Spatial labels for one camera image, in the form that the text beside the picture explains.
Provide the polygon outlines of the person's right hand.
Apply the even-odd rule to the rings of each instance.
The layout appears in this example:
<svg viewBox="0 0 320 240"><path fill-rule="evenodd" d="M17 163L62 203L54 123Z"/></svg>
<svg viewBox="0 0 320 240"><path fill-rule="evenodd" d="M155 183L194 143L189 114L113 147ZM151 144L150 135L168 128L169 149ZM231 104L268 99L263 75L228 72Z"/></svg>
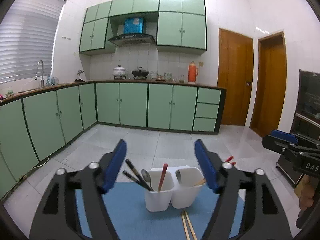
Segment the person's right hand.
<svg viewBox="0 0 320 240"><path fill-rule="evenodd" d="M312 207L314 202L315 189L319 179L305 175L302 179L302 189L299 197L299 207L301 211Z"/></svg>

